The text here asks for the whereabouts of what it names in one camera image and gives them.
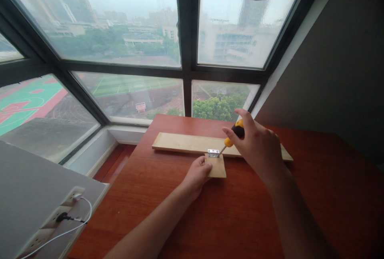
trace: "desk surface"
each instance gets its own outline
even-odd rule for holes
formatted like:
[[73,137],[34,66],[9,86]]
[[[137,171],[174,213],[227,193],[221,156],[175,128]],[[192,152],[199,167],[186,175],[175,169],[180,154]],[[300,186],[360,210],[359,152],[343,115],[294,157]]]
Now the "desk surface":
[[[158,114],[70,253],[102,258],[183,180],[194,154],[153,150],[159,132],[225,138],[230,122]],[[384,238],[384,175],[340,137],[269,127],[293,157],[289,169],[342,257],[377,254]],[[241,158],[225,158],[190,206],[159,258],[283,257],[272,202]]]

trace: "glass pane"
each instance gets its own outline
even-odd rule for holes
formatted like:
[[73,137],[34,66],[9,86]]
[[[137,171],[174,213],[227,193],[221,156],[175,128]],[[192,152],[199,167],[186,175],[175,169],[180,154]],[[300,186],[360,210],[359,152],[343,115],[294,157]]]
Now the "glass pane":
[[52,162],[99,126],[52,75],[0,88],[0,140]]
[[75,74],[113,122],[150,124],[158,113],[184,116],[182,79]]
[[0,34],[0,62],[21,59],[23,55],[16,50],[9,41]]
[[260,85],[192,80],[192,117],[237,121],[236,108],[248,110]]
[[198,63],[263,68],[294,0],[200,0]]
[[176,0],[20,0],[65,59],[180,68]]

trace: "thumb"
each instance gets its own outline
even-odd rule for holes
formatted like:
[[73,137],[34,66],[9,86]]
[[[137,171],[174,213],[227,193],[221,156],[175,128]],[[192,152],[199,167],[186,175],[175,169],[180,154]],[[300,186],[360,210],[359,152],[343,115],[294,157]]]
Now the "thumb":
[[223,127],[222,130],[224,131],[224,133],[227,135],[227,137],[229,139],[231,139],[232,143],[238,147],[240,144],[241,144],[241,139],[239,137],[237,137],[237,135],[233,132],[232,129],[228,128],[228,127]]
[[211,169],[212,169],[212,163],[208,163],[208,164],[202,166],[202,168],[203,168],[203,172],[204,172],[206,175],[208,175],[208,173],[209,173],[209,172],[211,171]]

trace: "black window frame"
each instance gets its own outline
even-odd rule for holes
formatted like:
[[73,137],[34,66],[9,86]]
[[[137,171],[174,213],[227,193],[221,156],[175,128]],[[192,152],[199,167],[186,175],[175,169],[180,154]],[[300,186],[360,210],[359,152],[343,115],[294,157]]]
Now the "black window frame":
[[[111,122],[71,72],[183,79],[184,111],[187,117],[192,114],[192,80],[259,84],[260,88],[248,109],[251,112],[313,2],[314,0],[295,0],[264,68],[256,70],[238,66],[197,63],[199,0],[177,0],[181,69],[61,59],[43,36],[43,31],[34,22],[27,9],[22,8],[23,4],[19,0],[0,0],[0,32],[24,56],[23,59],[0,63],[0,87],[46,74],[54,74],[62,85],[94,116],[101,128],[110,124],[144,127],[148,125]],[[88,137],[61,164],[66,162],[95,134]]]

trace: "window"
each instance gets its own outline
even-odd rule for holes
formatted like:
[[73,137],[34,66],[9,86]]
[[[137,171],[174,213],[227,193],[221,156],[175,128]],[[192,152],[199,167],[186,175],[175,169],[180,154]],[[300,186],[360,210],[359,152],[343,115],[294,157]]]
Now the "window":
[[0,0],[0,140],[63,164],[111,124],[234,122],[313,1]]
[[21,2],[62,58],[181,67],[176,0]]
[[198,63],[263,68],[293,3],[200,0]]
[[259,85],[192,81],[192,116],[221,121],[237,121],[236,108],[248,109]]
[[0,88],[0,140],[52,162],[99,126],[52,75]]
[[0,62],[21,59],[23,55],[16,50],[9,41],[0,34]]
[[111,121],[130,123],[132,120],[127,118],[133,118],[146,123],[159,113],[184,116],[181,79],[78,72],[76,75]]

